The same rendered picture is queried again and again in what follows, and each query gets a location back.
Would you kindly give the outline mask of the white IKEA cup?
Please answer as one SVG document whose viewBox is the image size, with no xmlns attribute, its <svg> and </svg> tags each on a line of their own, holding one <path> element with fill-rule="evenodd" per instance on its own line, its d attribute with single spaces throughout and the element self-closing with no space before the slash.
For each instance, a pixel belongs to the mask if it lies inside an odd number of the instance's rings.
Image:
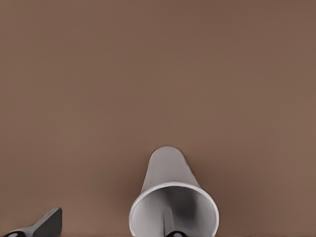
<svg viewBox="0 0 316 237">
<path fill-rule="evenodd" d="M 213 237 L 219 211 L 199 185 L 183 153 L 171 146 L 156 149 L 149 159 L 140 195 L 129 214 L 134 237 L 164 237 L 162 211 L 170 207 L 174 224 L 188 237 Z"/>
</svg>

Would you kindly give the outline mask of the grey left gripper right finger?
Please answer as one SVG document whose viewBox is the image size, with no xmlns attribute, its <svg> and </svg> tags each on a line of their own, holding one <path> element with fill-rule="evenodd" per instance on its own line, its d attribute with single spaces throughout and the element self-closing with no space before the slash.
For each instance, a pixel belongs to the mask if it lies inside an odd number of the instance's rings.
<svg viewBox="0 0 316 237">
<path fill-rule="evenodd" d="M 162 223 L 164 237 L 188 237 L 188 235 L 183 230 L 175 226 L 173 213 L 170 207 L 163 208 Z"/>
</svg>

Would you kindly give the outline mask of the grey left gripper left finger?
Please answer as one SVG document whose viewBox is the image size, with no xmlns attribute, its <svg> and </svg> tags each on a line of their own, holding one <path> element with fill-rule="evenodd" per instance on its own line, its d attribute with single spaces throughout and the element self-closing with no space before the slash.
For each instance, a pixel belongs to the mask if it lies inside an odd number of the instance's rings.
<svg viewBox="0 0 316 237">
<path fill-rule="evenodd" d="M 2 237 L 60 237 L 62 232 L 63 210 L 52 208 L 35 224 L 13 230 Z"/>
</svg>

